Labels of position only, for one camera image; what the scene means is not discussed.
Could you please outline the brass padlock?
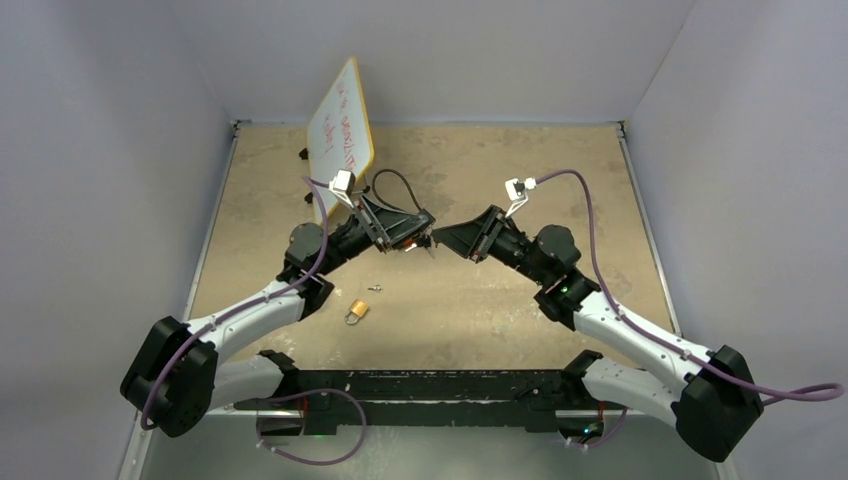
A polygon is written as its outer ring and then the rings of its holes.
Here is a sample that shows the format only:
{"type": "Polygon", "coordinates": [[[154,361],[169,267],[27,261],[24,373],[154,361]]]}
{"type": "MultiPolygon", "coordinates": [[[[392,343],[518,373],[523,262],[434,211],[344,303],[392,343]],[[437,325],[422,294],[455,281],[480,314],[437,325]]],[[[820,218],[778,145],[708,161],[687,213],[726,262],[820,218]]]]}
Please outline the brass padlock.
{"type": "Polygon", "coordinates": [[[369,305],[366,302],[354,300],[344,316],[344,321],[349,326],[355,326],[367,315],[368,311],[369,305]]]}

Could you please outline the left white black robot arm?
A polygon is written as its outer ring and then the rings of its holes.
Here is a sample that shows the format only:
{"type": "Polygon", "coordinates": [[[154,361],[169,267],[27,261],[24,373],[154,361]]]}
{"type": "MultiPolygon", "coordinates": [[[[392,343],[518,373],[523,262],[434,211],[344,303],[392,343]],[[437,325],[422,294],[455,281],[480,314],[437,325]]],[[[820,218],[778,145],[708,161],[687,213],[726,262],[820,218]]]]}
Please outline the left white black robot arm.
{"type": "Polygon", "coordinates": [[[141,428],[170,437],[189,431],[212,409],[226,360],[319,310],[334,289],[327,275],[369,248],[386,253],[428,246],[434,222],[426,209],[409,213],[361,197],[334,231],[324,223],[296,226],[281,272],[259,292],[205,317],[155,322],[120,385],[141,413],[141,428]]]}

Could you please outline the black cable padlock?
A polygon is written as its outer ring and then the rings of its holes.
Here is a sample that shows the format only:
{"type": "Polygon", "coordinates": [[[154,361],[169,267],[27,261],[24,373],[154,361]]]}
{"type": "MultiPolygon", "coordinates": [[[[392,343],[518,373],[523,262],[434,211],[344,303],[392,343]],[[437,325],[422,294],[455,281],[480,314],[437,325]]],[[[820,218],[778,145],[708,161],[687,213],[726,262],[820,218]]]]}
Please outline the black cable padlock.
{"type": "Polygon", "coordinates": [[[368,185],[371,196],[382,206],[406,213],[425,215],[428,220],[426,228],[428,230],[434,228],[434,217],[426,212],[423,203],[408,178],[397,169],[381,168],[376,170],[369,178],[368,185]],[[389,181],[388,192],[385,192],[384,188],[380,187],[380,184],[384,183],[388,177],[394,177],[394,180],[389,181]]]}

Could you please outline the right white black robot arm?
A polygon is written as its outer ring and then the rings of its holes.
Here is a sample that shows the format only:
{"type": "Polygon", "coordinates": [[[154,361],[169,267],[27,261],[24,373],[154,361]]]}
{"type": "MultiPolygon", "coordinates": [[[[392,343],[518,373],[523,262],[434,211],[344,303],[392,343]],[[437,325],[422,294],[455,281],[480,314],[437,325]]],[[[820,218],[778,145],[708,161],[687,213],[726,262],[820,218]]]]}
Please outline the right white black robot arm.
{"type": "Polygon", "coordinates": [[[731,381],[753,379],[741,353],[677,337],[608,299],[578,269],[581,253],[568,228],[547,225],[530,238],[490,206],[473,220],[435,229],[433,238],[462,258],[494,258],[534,281],[540,287],[534,300],[545,317],[635,362],[629,368],[597,358],[565,375],[561,392],[569,404],[584,407],[596,399],[650,415],[716,463],[730,456],[762,415],[759,395],[731,381]]]}

